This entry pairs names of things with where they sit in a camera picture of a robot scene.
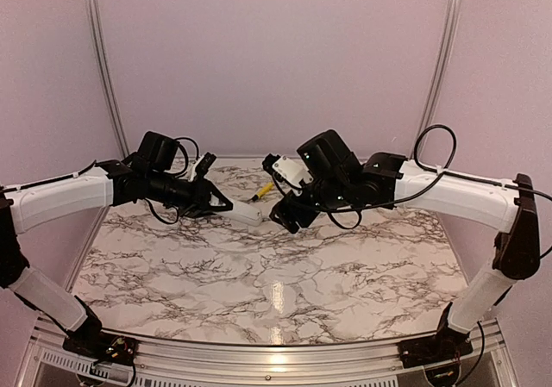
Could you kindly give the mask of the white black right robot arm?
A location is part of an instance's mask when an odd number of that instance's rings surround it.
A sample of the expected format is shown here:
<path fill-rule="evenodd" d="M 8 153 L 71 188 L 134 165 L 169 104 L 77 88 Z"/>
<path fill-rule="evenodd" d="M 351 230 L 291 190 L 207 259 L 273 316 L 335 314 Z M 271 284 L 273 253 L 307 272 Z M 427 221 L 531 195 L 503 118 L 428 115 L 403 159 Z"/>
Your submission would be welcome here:
<path fill-rule="evenodd" d="M 275 185 L 290 188 L 270 218 L 292 234 L 322 213 L 334 219 L 398 207 L 451 215 L 497 231 L 495 254 L 442 313 L 438 332 L 428 339 L 427 351 L 435 359 L 446 359 L 460 346 L 461 335 L 516 282 L 532 277 L 540 267 L 537 192 L 526 175 L 481 178 L 385 152 L 360 162 L 333 129 L 306 141 L 297 153 L 299 162 L 272 154 L 262 162 Z"/>

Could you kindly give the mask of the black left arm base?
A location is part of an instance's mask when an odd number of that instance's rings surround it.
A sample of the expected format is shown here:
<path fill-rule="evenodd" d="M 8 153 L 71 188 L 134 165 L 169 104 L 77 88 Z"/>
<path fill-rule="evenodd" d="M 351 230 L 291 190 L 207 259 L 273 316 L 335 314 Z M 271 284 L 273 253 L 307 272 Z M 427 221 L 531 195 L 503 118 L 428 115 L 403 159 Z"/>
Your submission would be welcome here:
<path fill-rule="evenodd" d="M 101 332 L 92 340 L 65 338 L 62 347 L 68 352 L 95 359 L 99 363 L 131 366 L 135 361 L 137 340 L 128 336 Z"/>

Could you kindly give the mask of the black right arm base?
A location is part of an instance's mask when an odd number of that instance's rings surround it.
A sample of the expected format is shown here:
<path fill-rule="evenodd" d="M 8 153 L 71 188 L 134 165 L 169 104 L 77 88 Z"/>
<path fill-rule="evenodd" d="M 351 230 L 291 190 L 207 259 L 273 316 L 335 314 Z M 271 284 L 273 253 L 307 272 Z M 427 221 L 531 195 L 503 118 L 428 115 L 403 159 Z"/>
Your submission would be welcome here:
<path fill-rule="evenodd" d="M 444 330 L 433 335 L 402 340 L 398 353 L 404 368 L 458 359 L 474 351 L 468 334 Z"/>

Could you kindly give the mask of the yellow handled screwdriver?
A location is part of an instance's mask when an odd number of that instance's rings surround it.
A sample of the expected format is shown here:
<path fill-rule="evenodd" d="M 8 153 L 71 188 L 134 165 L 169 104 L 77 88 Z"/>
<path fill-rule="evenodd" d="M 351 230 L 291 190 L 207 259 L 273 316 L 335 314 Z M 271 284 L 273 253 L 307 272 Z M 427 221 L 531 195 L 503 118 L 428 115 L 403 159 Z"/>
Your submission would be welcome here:
<path fill-rule="evenodd" d="M 273 187 L 274 187 L 273 183 L 269 182 L 268 184 L 260 188 L 252 197 L 250 197 L 248 201 L 257 202 L 258 200 L 263 198 L 268 192 L 270 192 L 273 189 Z"/>

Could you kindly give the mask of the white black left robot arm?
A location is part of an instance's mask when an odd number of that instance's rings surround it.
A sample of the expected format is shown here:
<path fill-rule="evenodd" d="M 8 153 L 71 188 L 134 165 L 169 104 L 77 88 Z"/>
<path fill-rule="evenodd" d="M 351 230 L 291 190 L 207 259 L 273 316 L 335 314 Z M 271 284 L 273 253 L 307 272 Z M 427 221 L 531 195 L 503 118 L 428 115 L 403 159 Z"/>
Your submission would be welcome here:
<path fill-rule="evenodd" d="M 80 172 L 1 190 L 1 286 L 53 319 L 92 357 L 109 349 L 99 318 L 78 298 L 31 267 L 18 242 L 20 234 L 87 209 L 146 200 L 200 217 L 230 212 L 234 203 L 205 174 L 215 161 L 207 153 L 190 180 L 170 171 L 178 140 L 148 131 L 126 159 L 94 162 Z"/>

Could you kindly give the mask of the white remote control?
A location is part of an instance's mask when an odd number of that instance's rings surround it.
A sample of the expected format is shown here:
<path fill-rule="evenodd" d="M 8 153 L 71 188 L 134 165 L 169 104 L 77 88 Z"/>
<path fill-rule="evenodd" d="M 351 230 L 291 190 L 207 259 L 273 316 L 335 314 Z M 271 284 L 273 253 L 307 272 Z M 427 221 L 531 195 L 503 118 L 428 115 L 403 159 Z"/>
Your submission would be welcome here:
<path fill-rule="evenodd" d="M 249 203 L 235 201 L 233 199 L 230 201 L 232 202 L 233 209 L 224 213 L 227 218 L 253 227 L 260 226 L 263 220 L 260 209 Z"/>

